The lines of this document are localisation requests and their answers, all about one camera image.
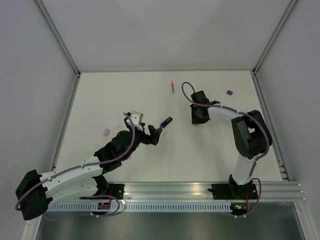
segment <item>purple block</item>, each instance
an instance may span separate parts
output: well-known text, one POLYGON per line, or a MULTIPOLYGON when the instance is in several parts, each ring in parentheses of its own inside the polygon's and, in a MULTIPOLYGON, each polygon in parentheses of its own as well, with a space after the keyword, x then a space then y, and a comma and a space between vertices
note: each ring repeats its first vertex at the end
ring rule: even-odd
POLYGON ((232 95, 232 94, 234 94, 234 92, 233 91, 231 91, 231 90, 228 90, 227 92, 226 92, 226 94, 228 94, 228 95, 232 95))
POLYGON ((106 137, 109 136, 109 133, 111 132, 111 130, 109 128, 105 129, 103 135, 105 135, 106 137))

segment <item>purple cable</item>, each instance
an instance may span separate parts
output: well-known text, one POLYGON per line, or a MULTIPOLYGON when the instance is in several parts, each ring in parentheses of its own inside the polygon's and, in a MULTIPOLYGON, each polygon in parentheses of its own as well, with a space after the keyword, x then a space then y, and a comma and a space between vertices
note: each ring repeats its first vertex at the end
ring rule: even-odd
MULTIPOLYGON (((118 212, 118 210, 120 209, 120 202, 115 197, 110 196, 110 195, 97 195, 97 196, 88 196, 87 198, 95 199, 95 198, 101 198, 101 197, 110 198, 110 199, 115 200, 116 203, 117 203, 116 210, 114 210, 111 213, 106 213, 106 214, 101 214, 101 215, 100 214, 93 214, 92 216, 96 217, 98 215, 99 218, 100 218, 100 217, 110 217, 110 216, 115 215, 118 212)), ((49 217, 46 216, 46 214, 43 214, 43 217, 48 221, 60 221, 60 220, 63 220, 63 219, 68 219, 68 218, 73 218, 73 217, 83 217, 83 216, 91 216, 91 213, 80 213, 80 214, 76 214, 76 215, 64 216, 64 217, 61 217, 61 218, 49 218, 49 217)))
MULTIPOLYGON (((135 142, 135 138, 136 138, 136 132, 135 132, 135 125, 134 123, 132 122, 131 118, 129 117, 128 114, 124 113, 123 115, 126 116, 126 118, 129 120, 130 124, 131 124, 131 129, 132 129, 132 139, 131 139, 131 143, 128 147, 128 149, 126 151, 124 151, 124 153, 122 153, 120 156, 117 156, 115 157, 114 159, 111 159, 111 160, 108 160, 108 161, 101 161, 101 162, 92 162, 92 163, 87 163, 87 164, 84 164, 83 167, 89 167, 89 166, 94 166, 94 165, 101 165, 101 164, 108 164, 108 163, 112 163, 114 161, 118 161, 120 160, 122 157, 124 157, 129 151, 130 149, 132 148, 132 146, 134 145, 134 142, 135 142)), ((62 174, 65 174, 65 173, 68 173, 72 170, 75 170, 75 169, 79 169, 81 168, 80 165, 78 166, 73 166, 73 167, 70 167, 66 170, 63 170, 57 174, 54 174, 51 176, 51 179, 55 179, 56 177, 59 177, 61 176, 62 174)), ((15 210, 17 211, 21 211, 21 208, 19 208, 19 205, 20 203, 26 198, 26 196, 28 196, 33 190, 35 190, 37 187, 39 187, 40 185, 48 182, 49 180, 46 178, 45 180, 37 183, 36 185, 34 185, 32 188, 30 188, 28 191, 26 191, 25 194, 22 195, 22 197, 20 197, 20 199, 18 200, 18 202, 15 204, 15 210)))
POLYGON ((185 90, 184 90, 184 85, 185 85, 185 84, 188 84, 188 85, 192 88, 193 93, 195 93, 196 91, 195 91, 194 86, 192 86, 192 84, 191 84, 190 82, 185 81, 185 82, 182 83, 182 85, 181 85, 182 93, 183 93, 183 95, 185 96, 185 98, 186 98, 190 103, 192 103, 192 104, 194 104, 194 105, 197 105, 197 106, 200 106, 200 107, 206 107, 206 108, 208 108, 208 107, 209 107, 209 108, 223 108, 223 109, 229 110, 229 111, 231 111, 231 112, 234 112, 234 113, 237 113, 237 114, 241 114, 241 115, 247 116, 248 118, 250 118, 250 119, 259 127, 259 129, 261 130, 261 132, 262 132, 262 134, 263 134, 263 136, 264 136, 265 143, 266 143, 266 149, 265 149, 265 151, 264 151, 264 153, 263 153, 262 155, 258 156, 258 157, 255 159, 255 161, 254 161, 254 163, 253 163, 253 165, 252 165, 252 168, 251 168, 251 170, 250 170, 250 173, 249 173, 249 177, 250 177, 252 180, 257 180, 257 181, 259 182, 259 194, 258 194, 258 199, 256 200, 254 206, 250 209, 250 211, 246 213, 246 215, 249 215, 249 214, 252 213, 252 211, 257 207, 257 205, 258 205, 258 203, 259 203, 259 201, 260 201, 260 198, 261 198, 261 191, 262 191, 261 180, 260 180, 259 178, 257 178, 257 177, 252 177, 252 174, 253 174, 253 172, 254 172, 254 170, 255 170, 255 167, 256 167, 256 165, 257 165, 257 161, 258 161, 259 159, 263 158, 263 157, 264 157, 265 155, 267 155, 267 153, 269 152, 269 148, 270 148, 270 147, 269 147, 269 139, 268 139, 267 133, 266 133, 266 131, 264 130, 264 128, 261 126, 261 124, 260 124, 256 119, 254 119, 252 116, 250 116, 249 114, 247 114, 246 112, 237 111, 236 109, 231 108, 231 107, 228 107, 228 106, 222 106, 222 105, 205 105, 205 104, 200 104, 200 103, 197 103, 197 102, 192 101, 192 100, 187 96, 187 94, 185 93, 185 90))

